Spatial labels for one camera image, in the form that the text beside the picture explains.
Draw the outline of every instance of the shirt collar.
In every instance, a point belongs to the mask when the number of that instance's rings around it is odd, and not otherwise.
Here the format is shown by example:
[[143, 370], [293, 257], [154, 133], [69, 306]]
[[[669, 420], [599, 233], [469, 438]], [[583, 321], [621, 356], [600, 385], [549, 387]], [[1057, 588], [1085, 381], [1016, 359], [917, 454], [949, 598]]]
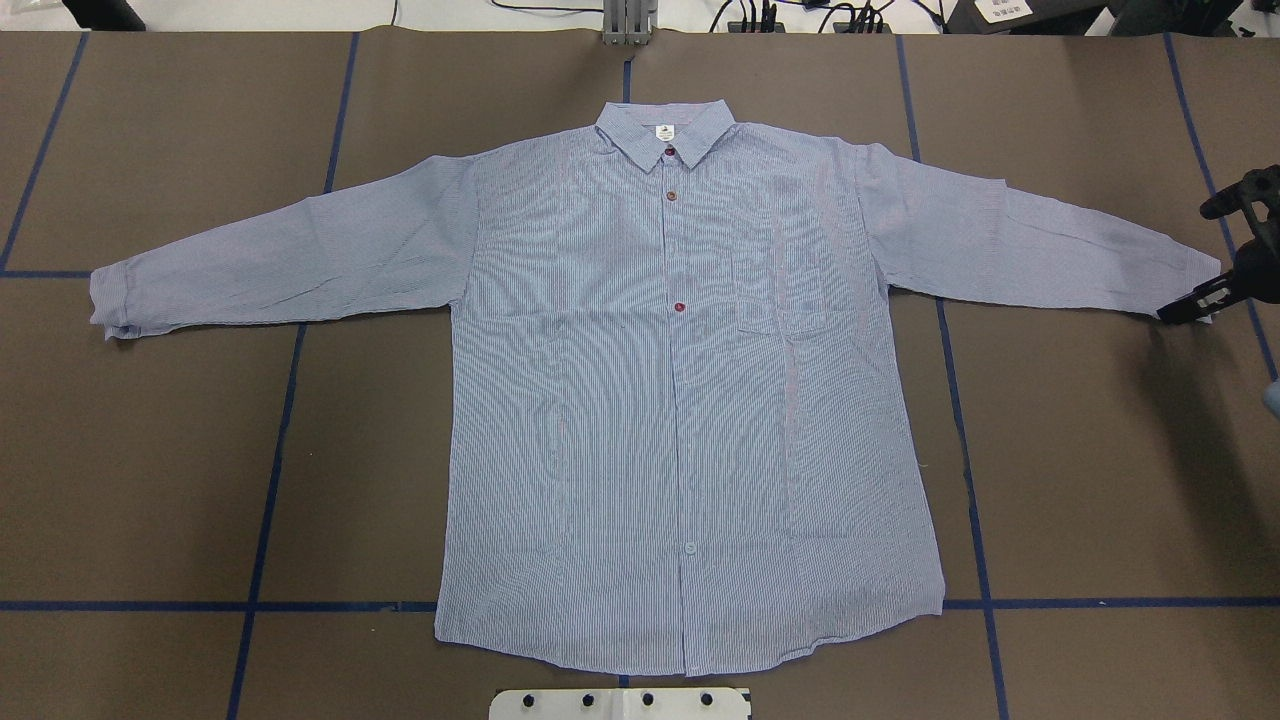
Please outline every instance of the shirt collar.
[[[645, 127], [657, 124], [680, 127], [671, 142], [663, 142], [652, 127]], [[607, 102], [595, 127], [644, 172], [658, 164], [667, 145], [675, 147], [680, 159], [694, 168], [716, 141], [733, 127], [733, 113], [723, 100], [671, 105]]]

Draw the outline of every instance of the light blue object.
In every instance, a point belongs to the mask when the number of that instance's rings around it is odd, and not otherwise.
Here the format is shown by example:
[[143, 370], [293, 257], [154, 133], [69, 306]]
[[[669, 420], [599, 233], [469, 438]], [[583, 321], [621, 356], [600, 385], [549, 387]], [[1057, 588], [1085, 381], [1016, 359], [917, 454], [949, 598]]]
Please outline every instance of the light blue object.
[[436, 637], [704, 675], [942, 611], [890, 284], [1155, 314], [1219, 272], [879, 145], [611, 104], [101, 268], [91, 292], [122, 338], [449, 305]]
[[1272, 415], [1280, 418], [1280, 380], [1271, 383], [1271, 387], [1262, 393], [1262, 402], [1267, 404]]

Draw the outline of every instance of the pocket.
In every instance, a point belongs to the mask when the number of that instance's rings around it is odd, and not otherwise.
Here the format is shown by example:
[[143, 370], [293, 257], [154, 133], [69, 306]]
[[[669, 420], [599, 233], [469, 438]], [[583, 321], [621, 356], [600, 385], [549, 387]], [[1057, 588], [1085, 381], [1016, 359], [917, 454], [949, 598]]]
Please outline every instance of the pocket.
[[820, 252], [787, 243], [776, 255], [740, 250], [732, 261], [739, 331], [776, 334], [781, 329], [787, 337], [800, 337], [827, 327]]

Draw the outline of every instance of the blue striped shirt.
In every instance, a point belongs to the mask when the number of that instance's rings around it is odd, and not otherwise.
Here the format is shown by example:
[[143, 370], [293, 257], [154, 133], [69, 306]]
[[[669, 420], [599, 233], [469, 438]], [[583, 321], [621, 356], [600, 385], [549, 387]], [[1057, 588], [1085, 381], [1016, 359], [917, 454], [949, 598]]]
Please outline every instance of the blue striped shirt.
[[888, 286], [1152, 314], [1217, 273], [879, 145], [611, 104], [101, 268], [91, 292], [119, 338], [448, 305], [436, 637], [701, 675], [942, 610]]

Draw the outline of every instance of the striped shirt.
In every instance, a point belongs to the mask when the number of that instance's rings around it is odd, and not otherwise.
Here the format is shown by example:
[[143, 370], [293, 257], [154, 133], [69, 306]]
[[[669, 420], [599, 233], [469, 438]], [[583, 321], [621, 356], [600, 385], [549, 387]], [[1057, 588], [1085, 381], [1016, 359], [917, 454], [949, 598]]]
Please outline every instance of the striped shirt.
[[1219, 263], [723, 102], [303, 200], [96, 270], [134, 338], [448, 305], [436, 637], [719, 674], [940, 614], [888, 286], [1152, 314]]

